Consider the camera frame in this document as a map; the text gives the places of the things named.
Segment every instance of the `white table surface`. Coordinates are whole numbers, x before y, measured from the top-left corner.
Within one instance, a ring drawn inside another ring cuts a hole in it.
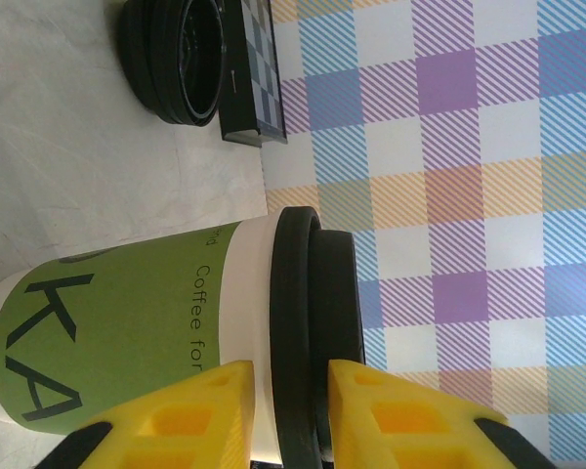
[[[57,256],[267,213],[260,152],[134,98],[109,0],[0,0],[0,280]],[[0,469],[58,438],[0,423]]]

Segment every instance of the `black cup lid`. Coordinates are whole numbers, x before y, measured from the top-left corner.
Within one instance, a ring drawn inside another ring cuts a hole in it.
[[[226,66],[216,0],[127,0],[116,40],[124,74],[145,107],[169,123],[210,122]]]
[[[352,235],[322,231],[310,207],[285,208],[275,232],[270,288],[273,407],[282,463],[321,469],[322,453],[331,455],[328,362],[363,360]]]

